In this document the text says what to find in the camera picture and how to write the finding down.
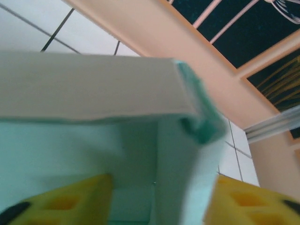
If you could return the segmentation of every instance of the white line design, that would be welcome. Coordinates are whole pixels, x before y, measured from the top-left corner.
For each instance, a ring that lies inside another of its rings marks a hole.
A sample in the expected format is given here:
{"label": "white line design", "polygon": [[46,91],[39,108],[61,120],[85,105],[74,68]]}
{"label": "white line design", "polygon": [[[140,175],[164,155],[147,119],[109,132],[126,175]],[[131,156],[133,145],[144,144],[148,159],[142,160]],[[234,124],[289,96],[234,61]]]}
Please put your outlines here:
{"label": "white line design", "polygon": [[235,15],[234,18],[231,19],[231,21],[228,22],[228,24],[223,27],[218,34],[216,34],[213,39],[210,41],[211,44],[213,44],[231,25],[233,25],[242,15],[244,15],[245,12],[247,12],[253,5],[255,5],[259,0],[252,0],[248,3],[237,15]]}
{"label": "white line design", "polygon": [[293,2],[295,4],[300,4],[300,0],[274,0],[273,2],[271,2],[271,4],[286,19],[294,24],[300,24],[299,16],[289,12],[289,8],[285,4],[285,2],[287,1]]}
{"label": "white line design", "polygon": [[193,27],[196,29],[200,26],[200,24],[208,17],[208,15],[215,9],[215,7],[221,2],[222,0],[213,0],[209,6],[200,14],[198,19],[193,24]]}

